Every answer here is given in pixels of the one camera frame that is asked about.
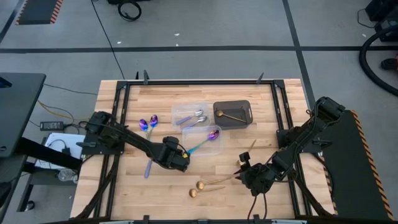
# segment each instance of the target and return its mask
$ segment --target metal frame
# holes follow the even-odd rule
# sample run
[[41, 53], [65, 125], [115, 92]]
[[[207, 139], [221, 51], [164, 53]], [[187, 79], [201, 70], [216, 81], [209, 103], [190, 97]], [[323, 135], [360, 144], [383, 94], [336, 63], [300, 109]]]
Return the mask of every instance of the metal frame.
[[[121, 113], [121, 120], [120, 123], [124, 124], [126, 120], [126, 111], [127, 111], [127, 106], [128, 106], [128, 101], [129, 101], [129, 92], [130, 88], [132, 86], [137, 86], [137, 85], [270, 85], [271, 87], [271, 92], [272, 92], [272, 99], [274, 101], [274, 106], [275, 106], [275, 114], [278, 122], [278, 130], [284, 129], [283, 125], [283, 120], [282, 120], [282, 115], [280, 113], [280, 107], [279, 107], [279, 101], [278, 101], [278, 96], [277, 96], [277, 87], [280, 88], [281, 94], [282, 94], [282, 101], [284, 103], [284, 109], [287, 117], [287, 123], [289, 128], [293, 127], [293, 120], [292, 116], [290, 113], [290, 108], [289, 108], [289, 103], [287, 100], [287, 94], [286, 94], [286, 89], [284, 85], [283, 80], [148, 80], [145, 79], [143, 80], [134, 80], [134, 81], [118, 81], [116, 85], [116, 92], [115, 92], [115, 97], [114, 97], [114, 103], [113, 103], [113, 109], [112, 109], [112, 114], [116, 116], [118, 112], [118, 103], [119, 103], [119, 98], [121, 94], [121, 90], [124, 88], [124, 100], [123, 100], [123, 107], [122, 107], [122, 113]], [[116, 163], [116, 168], [119, 166], [119, 159], [120, 155], [115, 155], [114, 156], [114, 163]], [[101, 175], [100, 175], [100, 180], [99, 180], [99, 186], [103, 183], [104, 177], [106, 176], [106, 172], [108, 169], [108, 163], [109, 163], [109, 155], [104, 155], [103, 159], [103, 165], [101, 169]], [[297, 172], [299, 173], [299, 177], [304, 181], [304, 176], [303, 176], [303, 170], [301, 166], [301, 162], [297, 164], [296, 166]], [[110, 218], [112, 214], [112, 206], [113, 206], [113, 198], [114, 198], [114, 191], [116, 187], [116, 178], [117, 178], [117, 170], [116, 170], [116, 175], [114, 176], [113, 180], [110, 183], [109, 186], [109, 195], [108, 195], [108, 201], [106, 204], [106, 215], [105, 217]], [[297, 200], [297, 192], [295, 190], [295, 185], [293, 182], [289, 183], [289, 190], [290, 190], [290, 196], [292, 198], [292, 206], [294, 210], [295, 216], [300, 215], [300, 210], [299, 210], [299, 202]], [[307, 215], [311, 215], [311, 208], [309, 205], [309, 201], [304, 197], [304, 205], [305, 205], [305, 210]], [[101, 199], [97, 203], [95, 210], [94, 210], [94, 217], [97, 218], [100, 215], [100, 210], [101, 210]], [[143, 220], [135, 220], [134, 223], [148, 223], [149, 221], [149, 216], [144, 216]], [[150, 221], [151, 223], [207, 223], [207, 220], [157, 220], [157, 221]], [[212, 223], [247, 223], [247, 220], [212, 220]], [[261, 220], [258, 219], [258, 215], [254, 215], [253, 219], [254, 223], [260, 223]]]

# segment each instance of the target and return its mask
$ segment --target gold spoon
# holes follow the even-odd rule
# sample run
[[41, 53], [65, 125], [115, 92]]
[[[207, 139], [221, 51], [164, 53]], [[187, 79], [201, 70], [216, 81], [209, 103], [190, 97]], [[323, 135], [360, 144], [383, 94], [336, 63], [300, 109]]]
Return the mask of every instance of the gold spoon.
[[236, 121], [242, 121], [242, 122], [246, 123], [246, 122], [245, 122], [244, 120], [242, 120], [242, 119], [235, 118], [235, 117], [232, 117], [232, 116], [230, 116], [230, 115], [224, 114], [224, 112], [223, 112], [222, 110], [216, 111], [216, 115], [217, 115], [217, 117], [226, 116], [227, 118], [232, 118], [232, 119], [235, 119]]
[[206, 192], [206, 191], [211, 191], [211, 190], [219, 190], [219, 189], [223, 189], [223, 188], [225, 188], [225, 186], [222, 186], [222, 187], [215, 187], [215, 188], [213, 188], [213, 189], [207, 189], [207, 190], [201, 190], [201, 191], [197, 191], [197, 190], [195, 190], [195, 189], [191, 189], [191, 190], [189, 190], [189, 196], [191, 196], [191, 197], [196, 197], [196, 196], [198, 196], [198, 194], [200, 193], [200, 192]]
[[[250, 150], [253, 148], [254, 144], [256, 143], [257, 139], [254, 140], [254, 142], [251, 144], [250, 148], [248, 149], [247, 152], [250, 152]], [[244, 162], [238, 160], [238, 164], [241, 166], [244, 164]]]
[[204, 182], [202, 182], [202, 181], [198, 181], [198, 182], [197, 182], [197, 189], [203, 190], [203, 189], [205, 188], [206, 185], [215, 184], [215, 183], [218, 183], [218, 182], [221, 182], [221, 181], [224, 181], [224, 180], [229, 180], [229, 179], [231, 179], [231, 178], [233, 178], [233, 177], [234, 177], [234, 176], [228, 177], [228, 178], [225, 178], [225, 179], [221, 179], [221, 180], [215, 180], [215, 181], [211, 181], [211, 182], [209, 182], [209, 183], [204, 183]]

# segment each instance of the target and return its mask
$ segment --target wooden table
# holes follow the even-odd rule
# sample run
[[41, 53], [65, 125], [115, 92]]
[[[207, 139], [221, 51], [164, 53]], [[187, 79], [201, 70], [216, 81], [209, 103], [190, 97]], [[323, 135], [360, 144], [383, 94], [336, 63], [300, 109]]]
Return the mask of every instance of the wooden table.
[[[308, 119], [303, 88], [299, 79], [284, 81], [294, 125], [299, 126]], [[113, 80], [101, 82], [96, 111], [111, 112], [116, 82]], [[280, 91], [278, 99], [282, 105]], [[205, 102], [212, 110], [214, 102], [229, 100], [250, 101], [253, 123], [246, 129], [223, 131], [224, 151], [213, 157], [193, 157], [185, 173], [165, 170], [153, 163], [150, 177], [145, 179], [144, 171], [148, 158], [142, 151], [126, 145], [125, 153], [119, 163], [112, 220], [142, 220], [144, 215], [150, 215], [151, 220], [247, 218], [254, 197], [239, 180], [221, 182], [215, 187], [226, 188], [203, 192], [197, 198], [191, 198], [188, 191], [194, 188], [199, 180], [218, 180], [236, 172], [239, 169], [236, 165], [239, 154], [246, 151], [255, 139], [257, 142], [250, 153], [252, 164], [264, 163], [278, 150], [275, 136], [278, 126], [270, 85], [134, 86], [129, 94], [126, 125], [129, 125], [130, 130], [144, 136], [138, 127], [138, 121], [141, 118], [148, 120], [152, 114], [157, 114], [160, 124], [154, 129], [152, 141], [161, 142], [164, 136], [181, 139], [181, 134], [173, 130], [170, 123], [172, 105]], [[287, 122], [283, 110], [282, 119], [286, 128]], [[301, 158], [308, 188], [326, 210], [334, 213], [323, 166], [311, 155], [302, 154]], [[83, 210], [98, 188], [102, 161], [103, 156], [94, 156], [81, 168], [71, 217]], [[300, 211], [303, 213], [301, 193], [297, 195]], [[266, 197], [267, 218], [294, 217], [288, 184], [275, 183], [266, 193]], [[104, 214], [106, 200], [102, 203], [101, 214]], [[253, 214], [263, 216], [262, 197], [258, 197]]]

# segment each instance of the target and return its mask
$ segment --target orange and black striped tape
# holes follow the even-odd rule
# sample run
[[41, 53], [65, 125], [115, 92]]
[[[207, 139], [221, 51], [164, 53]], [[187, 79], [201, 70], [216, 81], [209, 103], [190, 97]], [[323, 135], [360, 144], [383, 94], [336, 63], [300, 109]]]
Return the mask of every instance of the orange and black striped tape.
[[25, 10], [25, 7], [26, 7], [26, 4], [27, 4], [28, 1], [29, 1], [29, 0], [26, 0], [26, 1], [24, 2], [24, 4], [22, 5], [21, 11], [19, 12], [18, 19], [17, 19], [17, 21], [15, 22], [16, 25], [19, 25], [19, 19], [21, 18], [21, 15], [22, 15], [22, 13], [23, 13], [24, 10]]
[[55, 4], [54, 11], [52, 12], [50, 19], [51, 24], [53, 24], [57, 20], [58, 14], [60, 13], [61, 10], [62, 2], [63, 0], [58, 0], [57, 3]]
[[[320, 156], [319, 158], [323, 161], [323, 163], [325, 163], [325, 158], [323, 156]], [[328, 170], [326, 169], [325, 166], [323, 166], [323, 171], [325, 171], [326, 182], [328, 184], [329, 193], [331, 195], [331, 190], [332, 190], [332, 188], [331, 188], [331, 180], [330, 180], [330, 176], [329, 176]], [[335, 215], [338, 215], [336, 203], [333, 200], [333, 198], [331, 199], [331, 202], [333, 202], [333, 208], [335, 209]]]
[[384, 208], [386, 208], [388, 217], [391, 220], [394, 220], [394, 217], [392, 216], [392, 211], [391, 211], [390, 205], [388, 204], [386, 193], [384, 192], [383, 185], [381, 184], [381, 180], [380, 180], [379, 174], [377, 173], [376, 165], [374, 164], [371, 151], [369, 150], [369, 145], [366, 142], [365, 135], [364, 135], [364, 133], [362, 131], [362, 127], [361, 127], [361, 123], [359, 122], [358, 115], [353, 110], [351, 110], [351, 113], [354, 116], [355, 123], [356, 123], [356, 126], [357, 126], [358, 131], [359, 131], [359, 135], [361, 136], [361, 139], [362, 139], [363, 148], [365, 149], [365, 153], [368, 156], [369, 164], [370, 164], [371, 169], [373, 171], [373, 176], [375, 178], [377, 186], [379, 187], [379, 192], [380, 192], [380, 195], [381, 195], [381, 199], [383, 200], [383, 203], [384, 203]]

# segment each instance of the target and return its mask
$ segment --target gray floor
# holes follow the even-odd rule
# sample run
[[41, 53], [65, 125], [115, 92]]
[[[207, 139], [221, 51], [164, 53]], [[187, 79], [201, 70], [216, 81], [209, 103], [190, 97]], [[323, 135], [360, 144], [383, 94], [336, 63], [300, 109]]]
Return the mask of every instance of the gray floor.
[[[3, 0], [0, 29], [18, 0]], [[356, 23], [356, 11], [368, 0], [289, 0], [302, 46], [360, 46], [374, 31]], [[280, 0], [152, 0], [142, 2], [142, 17], [122, 20], [116, 6], [95, 3], [114, 47], [175, 47], [219, 45], [293, 46], [284, 6]], [[362, 21], [367, 21], [362, 14]], [[107, 48], [108, 41], [89, 0], [67, 0], [53, 25], [16, 26], [12, 23], [0, 49]], [[384, 45], [375, 41], [373, 45]], [[383, 72], [378, 63], [396, 52], [369, 52], [372, 69], [395, 87], [398, 76]], [[315, 98], [330, 96], [356, 110], [362, 122], [392, 211], [398, 214], [398, 152], [395, 119], [397, 98], [372, 83], [362, 72], [358, 52], [304, 52]], [[144, 69], [156, 78], [301, 78], [294, 51], [168, 51], [118, 52], [126, 78]], [[112, 53], [0, 54], [0, 72], [39, 72], [46, 83], [74, 90], [97, 92], [100, 80], [121, 79]], [[44, 87], [40, 100], [65, 108], [77, 118], [89, 116], [95, 97]], [[33, 122], [59, 120], [36, 106]], [[28, 124], [24, 136], [40, 142], [48, 135]], [[26, 178], [19, 182], [22, 193]], [[42, 223], [66, 220], [73, 203], [73, 187], [35, 187], [37, 208], [16, 213], [14, 197], [3, 223]]]

